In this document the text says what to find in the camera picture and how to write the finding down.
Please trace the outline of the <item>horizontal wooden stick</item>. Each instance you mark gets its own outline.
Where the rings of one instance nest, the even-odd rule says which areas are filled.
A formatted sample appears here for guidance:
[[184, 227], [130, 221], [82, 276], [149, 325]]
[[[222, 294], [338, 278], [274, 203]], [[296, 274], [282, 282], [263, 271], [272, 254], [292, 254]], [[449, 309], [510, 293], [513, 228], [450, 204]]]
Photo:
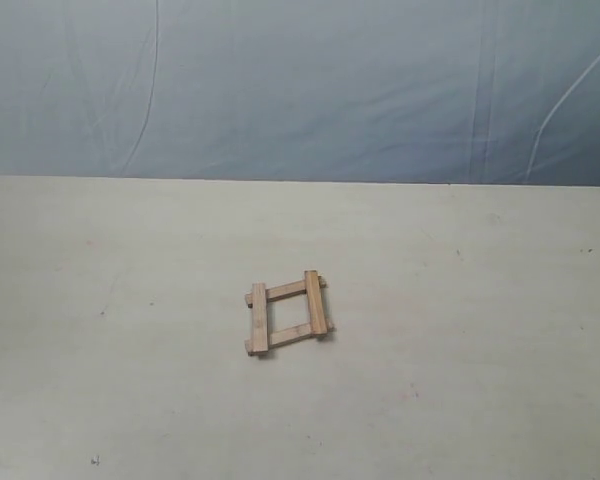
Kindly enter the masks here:
[[[321, 289], [326, 288], [328, 286], [326, 280], [322, 276], [319, 276], [318, 279], [319, 279], [319, 286]], [[291, 298], [294, 296], [305, 295], [305, 294], [306, 294], [306, 285], [305, 285], [304, 280], [299, 280], [296, 282], [291, 282], [291, 283], [287, 283], [284, 285], [265, 289], [265, 295], [266, 295], [267, 302], [284, 300], [284, 299], [288, 299], [288, 298]], [[244, 299], [245, 299], [247, 307], [252, 308], [252, 305], [253, 305], [252, 293], [250, 292], [250, 293], [245, 294]]]

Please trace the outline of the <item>diagonal wooden stick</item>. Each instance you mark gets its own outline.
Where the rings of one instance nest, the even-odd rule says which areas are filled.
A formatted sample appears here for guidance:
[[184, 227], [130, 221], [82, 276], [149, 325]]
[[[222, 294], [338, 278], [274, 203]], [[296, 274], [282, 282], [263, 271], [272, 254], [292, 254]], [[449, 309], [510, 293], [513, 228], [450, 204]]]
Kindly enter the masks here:
[[328, 334], [329, 328], [324, 313], [318, 272], [316, 270], [306, 270], [304, 272], [304, 282], [311, 332], [314, 336], [323, 337]]

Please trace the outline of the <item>wooden stick with holes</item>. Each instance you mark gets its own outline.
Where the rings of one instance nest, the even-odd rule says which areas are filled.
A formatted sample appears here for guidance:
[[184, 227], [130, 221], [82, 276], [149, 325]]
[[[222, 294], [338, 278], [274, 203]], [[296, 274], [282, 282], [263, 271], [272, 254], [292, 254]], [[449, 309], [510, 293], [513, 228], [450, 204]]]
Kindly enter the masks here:
[[266, 285], [252, 285], [251, 352], [253, 355], [265, 355], [269, 349], [268, 310]]

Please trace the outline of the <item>grey fabric backdrop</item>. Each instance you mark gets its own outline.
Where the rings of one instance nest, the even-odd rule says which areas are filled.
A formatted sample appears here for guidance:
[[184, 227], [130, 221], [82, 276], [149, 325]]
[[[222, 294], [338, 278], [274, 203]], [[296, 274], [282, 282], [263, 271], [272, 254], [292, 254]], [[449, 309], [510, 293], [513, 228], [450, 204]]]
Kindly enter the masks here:
[[600, 1], [0, 1], [0, 174], [600, 186]]

